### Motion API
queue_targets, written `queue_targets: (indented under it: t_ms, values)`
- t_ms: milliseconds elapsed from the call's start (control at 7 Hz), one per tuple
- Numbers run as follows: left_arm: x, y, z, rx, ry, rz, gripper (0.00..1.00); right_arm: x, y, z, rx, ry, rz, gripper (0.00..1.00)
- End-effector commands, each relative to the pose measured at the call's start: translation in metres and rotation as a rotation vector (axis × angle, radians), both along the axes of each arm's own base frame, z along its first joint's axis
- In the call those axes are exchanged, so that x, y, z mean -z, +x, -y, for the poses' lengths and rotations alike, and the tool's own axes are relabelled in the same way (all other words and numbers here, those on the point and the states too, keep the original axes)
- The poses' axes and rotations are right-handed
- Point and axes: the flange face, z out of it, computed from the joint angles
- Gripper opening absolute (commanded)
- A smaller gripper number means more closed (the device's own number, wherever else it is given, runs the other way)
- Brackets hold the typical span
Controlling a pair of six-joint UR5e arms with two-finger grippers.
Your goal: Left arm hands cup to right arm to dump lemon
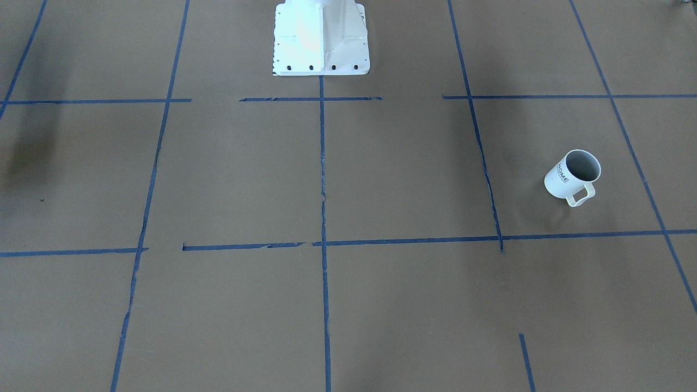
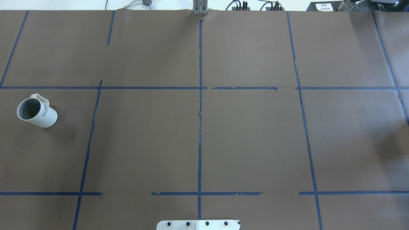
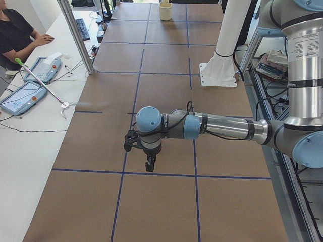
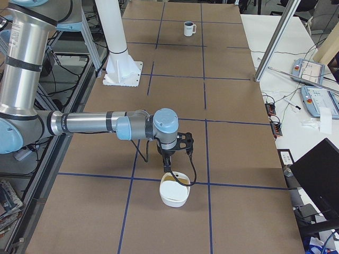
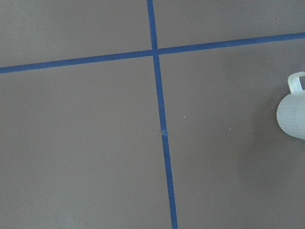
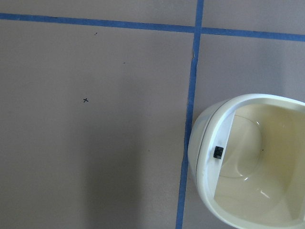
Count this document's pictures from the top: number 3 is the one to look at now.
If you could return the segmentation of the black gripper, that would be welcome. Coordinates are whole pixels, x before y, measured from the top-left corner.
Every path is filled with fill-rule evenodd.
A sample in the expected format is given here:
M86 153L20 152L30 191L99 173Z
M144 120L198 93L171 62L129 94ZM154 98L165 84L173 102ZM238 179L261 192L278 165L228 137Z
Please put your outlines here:
M145 163L146 172L153 172L154 165L156 162L156 155L162 150L162 145L159 144L157 147L148 149L146 147L143 148L143 151L147 156L147 161Z

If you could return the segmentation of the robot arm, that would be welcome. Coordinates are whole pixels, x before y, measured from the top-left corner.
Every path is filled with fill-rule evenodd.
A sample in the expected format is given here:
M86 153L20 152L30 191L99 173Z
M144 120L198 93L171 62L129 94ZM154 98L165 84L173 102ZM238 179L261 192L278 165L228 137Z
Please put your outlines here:
M260 29L281 30L288 39L289 115L283 121L248 120L190 110L162 114L144 107L124 147L142 149L152 172L163 138L196 139L208 133L253 140L309 167L322 168L322 1L262 1Z

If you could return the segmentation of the person's hand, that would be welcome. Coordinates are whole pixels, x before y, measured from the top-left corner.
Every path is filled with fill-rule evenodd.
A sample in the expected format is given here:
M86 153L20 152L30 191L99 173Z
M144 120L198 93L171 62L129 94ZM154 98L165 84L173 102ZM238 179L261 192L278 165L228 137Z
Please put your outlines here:
M43 46L54 41L54 37L48 34L39 35L35 40L36 46Z

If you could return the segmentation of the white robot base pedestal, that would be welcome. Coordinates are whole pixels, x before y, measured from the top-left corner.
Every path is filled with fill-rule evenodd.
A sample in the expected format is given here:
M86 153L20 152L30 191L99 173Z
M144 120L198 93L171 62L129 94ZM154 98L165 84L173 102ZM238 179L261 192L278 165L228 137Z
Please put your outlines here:
M213 57L200 63L200 79L203 87L236 87L233 57L247 13L254 13L251 0L227 1L219 37Z

